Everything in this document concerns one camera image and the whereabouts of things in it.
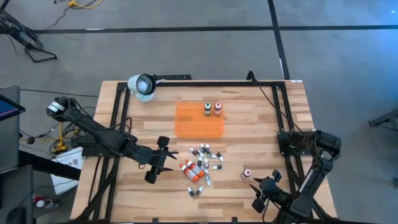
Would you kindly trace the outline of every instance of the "concrete floor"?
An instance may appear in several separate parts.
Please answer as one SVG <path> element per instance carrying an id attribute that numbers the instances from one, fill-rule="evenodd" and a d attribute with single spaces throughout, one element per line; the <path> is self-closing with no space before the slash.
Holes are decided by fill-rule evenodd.
<path id="1" fill-rule="evenodd" d="M 44 29 L 65 8 L 65 2 L 19 0 L 6 10 L 26 26 Z M 398 24 L 398 3 L 393 0 L 278 0 L 275 9 L 280 26 Z M 94 10 L 68 10 L 55 28 L 235 25 L 271 26 L 267 1 L 104 1 Z M 343 139 L 342 155 L 328 176 L 338 216 L 396 223 L 398 191 L 391 180 L 398 176 L 397 133 L 369 128 L 368 120 L 398 108 L 398 30 L 281 35 L 291 79 L 304 81 L 315 127 Z M 97 95 L 103 80 L 127 80 L 144 72 L 191 74 L 199 80 L 242 79 L 253 70 L 257 78 L 282 78 L 273 31 L 44 34 L 40 39 L 59 60 L 32 63 L 16 56 L 7 37 L 0 35 L 0 86 Z M 22 92 L 24 131 L 39 134 L 56 124 L 45 115 L 54 97 Z M 77 100 L 96 105 L 96 98 Z M 48 145 L 32 147 L 47 150 Z M 37 174 L 35 185 L 48 181 L 47 175 Z M 38 223 L 68 220 L 73 198 L 71 191 L 62 198 L 61 210 L 40 217 Z"/>

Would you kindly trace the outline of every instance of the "orange tray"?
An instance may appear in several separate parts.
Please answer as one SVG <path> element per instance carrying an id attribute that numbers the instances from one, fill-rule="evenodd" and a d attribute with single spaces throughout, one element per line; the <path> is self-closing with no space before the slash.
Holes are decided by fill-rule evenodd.
<path id="1" fill-rule="evenodd" d="M 205 115 L 205 102 L 180 102 L 175 107 L 175 134 L 179 138 L 220 138 L 224 134 L 224 113 Z"/>

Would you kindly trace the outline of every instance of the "wooden table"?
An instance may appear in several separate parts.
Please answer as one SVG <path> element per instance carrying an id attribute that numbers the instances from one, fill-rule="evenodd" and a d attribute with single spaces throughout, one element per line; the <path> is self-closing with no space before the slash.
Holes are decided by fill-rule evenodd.
<path id="1" fill-rule="evenodd" d="M 109 126 L 117 83 L 106 81 L 101 87 L 95 120 L 104 126 Z M 294 122 L 302 129 L 312 129 L 312 117 L 303 83 L 286 81 L 286 86 Z M 273 101 L 271 88 L 262 89 Z M 175 105 L 179 101 L 222 102 L 222 138 L 199 140 L 176 137 Z M 231 217 L 237 217 L 242 222 L 260 222 L 262 214 L 251 207 L 255 193 L 249 187 L 249 184 L 258 184 L 251 179 L 241 179 L 240 173 L 244 169 L 251 169 L 252 177 L 259 178 L 271 176 L 274 169 L 279 170 L 282 180 L 278 186 L 289 192 L 285 162 L 277 143 L 276 133 L 279 129 L 275 109 L 258 87 L 160 87 L 156 89 L 154 99 L 148 103 L 140 103 L 136 97 L 131 96 L 128 116 L 133 119 L 132 134 L 138 137 L 138 144 L 155 149 L 157 138 L 168 136 L 170 150 L 180 154 L 177 155 L 177 160 L 166 160 L 165 167 L 174 171 L 160 174 L 155 184 L 148 184 L 144 180 L 149 166 L 140 170 L 137 162 L 121 159 L 112 222 L 151 222 L 152 218 L 159 218 L 160 222 L 230 222 Z M 204 179 L 193 184 L 178 166 L 185 158 L 197 161 L 198 158 L 189 151 L 189 146 L 198 148 L 201 142 L 208 142 L 213 152 L 220 152 L 224 157 L 222 170 L 210 170 L 211 187 L 205 184 Z M 305 173 L 311 159 L 310 156 L 302 157 Z M 84 163 L 71 218 L 79 215 L 87 205 L 96 161 L 97 158 L 89 158 Z M 210 165 L 215 164 L 220 162 L 211 159 Z M 204 186 L 204 191 L 198 198 L 191 198 L 187 186 L 195 191 L 199 186 Z M 100 218 L 104 217 L 107 198 L 105 194 Z M 327 179 L 323 181 L 315 198 L 326 212 L 336 216 Z M 272 221 L 277 212 L 276 207 L 270 203 L 266 220 Z"/>

